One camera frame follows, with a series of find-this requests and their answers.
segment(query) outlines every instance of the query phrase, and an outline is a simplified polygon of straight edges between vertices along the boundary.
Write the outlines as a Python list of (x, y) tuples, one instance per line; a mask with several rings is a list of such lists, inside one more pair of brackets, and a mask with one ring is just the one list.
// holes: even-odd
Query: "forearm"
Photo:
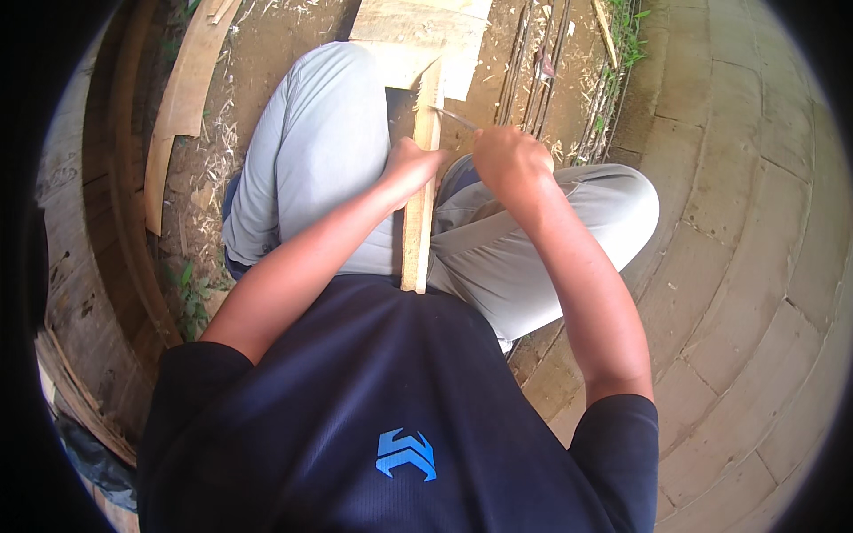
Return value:
[(241, 278), (201, 340), (231, 346), (258, 364), (393, 212), (393, 203), (381, 186), (374, 186), (277, 247)]
[(622, 392), (652, 399), (646, 335), (628, 289), (554, 179), (534, 181), (508, 209), (554, 283), (588, 403)]

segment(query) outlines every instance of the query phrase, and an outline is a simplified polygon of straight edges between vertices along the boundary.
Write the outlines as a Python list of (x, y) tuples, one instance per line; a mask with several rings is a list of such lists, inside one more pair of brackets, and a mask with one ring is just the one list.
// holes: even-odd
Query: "leg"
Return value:
[[(645, 246), (658, 223), (658, 196), (622, 165), (555, 172), (577, 215), (617, 270)], [(536, 248), (483, 183), (465, 187), (436, 211), (427, 282), (480, 311), (502, 345), (562, 316)]]
[[(223, 222), (229, 257), (252, 265), (369, 187), (389, 150), (385, 89), (373, 56), (329, 43), (300, 57), (270, 98), (252, 135)], [(391, 274), (391, 221), (341, 272)]]

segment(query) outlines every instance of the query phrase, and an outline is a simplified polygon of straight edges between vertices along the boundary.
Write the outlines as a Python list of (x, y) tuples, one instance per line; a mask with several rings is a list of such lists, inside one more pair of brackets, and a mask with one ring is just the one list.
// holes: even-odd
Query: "knife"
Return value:
[(459, 124), (461, 124), (461, 125), (465, 126), (466, 128), (468, 128), (468, 129), (469, 129), (469, 130), (471, 130), (471, 131), (476, 131), (476, 130), (480, 130), (480, 129), (481, 129), (481, 128), (480, 128), (479, 126), (477, 126), (474, 122), (471, 122), (470, 120), (468, 120), (468, 119), (466, 119), (466, 118), (464, 118), (464, 117), (461, 117), (461, 116), (457, 115), (456, 113), (453, 113), (453, 112), (448, 111), (448, 110), (446, 110), (446, 109), (442, 109), (441, 107), (435, 107), (435, 106), (430, 106), (430, 107), (431, 107), (432, 109), (435, 109), (435, 110), (438, 112), (438, 114), (441, 114), (441, 115), (447, 115), (448, 117), (451, 117), (452, 119), (454, 119), (454, 120), (456, 120), (457, 122), (459, 122)]

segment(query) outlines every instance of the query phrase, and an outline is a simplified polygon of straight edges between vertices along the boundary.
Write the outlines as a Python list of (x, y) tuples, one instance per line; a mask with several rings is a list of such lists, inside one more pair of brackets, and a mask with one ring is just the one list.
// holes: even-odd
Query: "blue logo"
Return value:
[(427, 438), (418, 432), (423, 444), (414, 437), (402, 437), (394, 440), (394, 435), (401, 432), (403, 428), (379, 435), (379, 448), (376, 450), (376, 469), (389, 478), (391, 469), (395, 466), (411, 463), (420, 468), (425, 474), (424, 483), (433, 481), (435, 475), (435, 459), (432, 457), (432, 446)]

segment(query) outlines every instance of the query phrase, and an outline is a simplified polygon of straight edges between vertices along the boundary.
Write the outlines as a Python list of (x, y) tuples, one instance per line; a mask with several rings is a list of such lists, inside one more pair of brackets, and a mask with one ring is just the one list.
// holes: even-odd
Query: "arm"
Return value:
[(257, 365), (370, 232), (435, 175), (445, 155), (442, 150), (420, 150), (408, 137), (402, 139), (373, 187), (336, 207), (246, 272), (200, 340), (230, 346)]
[(554, 283), (587, 406), (625, 393), (653, 400), (646, 334), (634, 301), (554, 180), (550, 154), (515, 128), (477, 135), (473, 161), (480, 178), (530, 237)]

